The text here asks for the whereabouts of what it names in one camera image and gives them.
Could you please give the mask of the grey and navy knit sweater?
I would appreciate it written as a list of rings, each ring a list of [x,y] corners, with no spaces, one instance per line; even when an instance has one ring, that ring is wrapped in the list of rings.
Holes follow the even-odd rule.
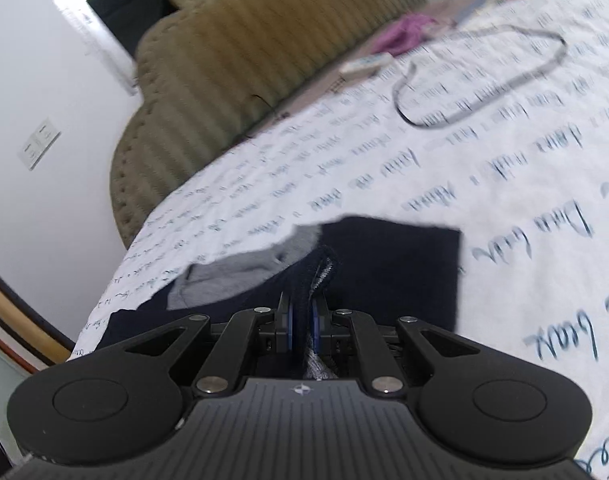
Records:
[[[260,377],[277,366],[299,378],[307,349],[319,341],[314,330],[321,307],[363,312],[383,326],[408,315],[454,330],[460,249],[461,232],[435,226],[364,217],[298,226],[268,248],[192,264],[135,310],[112,313],[98,347],[190,315],[222,324],[239,311],[284,304],[287,350],[264,359],[248,349],[238,373]]]

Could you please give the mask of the white remote control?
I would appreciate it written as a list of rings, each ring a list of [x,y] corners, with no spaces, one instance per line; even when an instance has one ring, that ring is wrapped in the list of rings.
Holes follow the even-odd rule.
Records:
[[[369,77],[386,68],[393,61],[393,56],[388,52],[371,54],[342,64],[339,68],[339,74],[347,80]]]

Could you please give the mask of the white quilt with blue script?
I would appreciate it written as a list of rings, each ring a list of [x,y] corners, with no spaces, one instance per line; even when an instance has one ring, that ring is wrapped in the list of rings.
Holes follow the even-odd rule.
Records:
[[[349,214],[463,234],[457,330],[591,399],[609,479],[609,0],[511,0],[211,162],[147,218],[74,347],[193,263]]]

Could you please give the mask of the olive upholstered headboard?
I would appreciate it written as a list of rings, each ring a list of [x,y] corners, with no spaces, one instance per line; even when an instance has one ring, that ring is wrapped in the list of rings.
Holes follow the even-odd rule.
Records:
[[[427,0],[170,0],[135,54],[143,93],[114,150],[124,244],[171,192],[305,84]]]

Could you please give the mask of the purple cloth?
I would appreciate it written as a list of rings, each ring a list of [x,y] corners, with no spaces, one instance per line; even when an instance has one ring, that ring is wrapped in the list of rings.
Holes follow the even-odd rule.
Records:
[[[421,13],[408,13],[389,25],[373,42],[370,54],[399,56],[419,46],[428,27],[438,21]]]

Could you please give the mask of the gold and black frame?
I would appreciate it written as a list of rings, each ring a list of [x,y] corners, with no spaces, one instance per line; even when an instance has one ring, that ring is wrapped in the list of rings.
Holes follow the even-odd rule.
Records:
[[[0,277],[0,352],[34,374],[66,362],[73,341],[47,322]]]

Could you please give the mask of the white wall socket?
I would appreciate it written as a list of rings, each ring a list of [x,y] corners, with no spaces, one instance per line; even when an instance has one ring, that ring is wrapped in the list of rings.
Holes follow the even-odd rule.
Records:
[[[61,133],[50,118],[44,119],[39,124],[18,151],[18,157],[27,170],[32,171],[36,167]]]

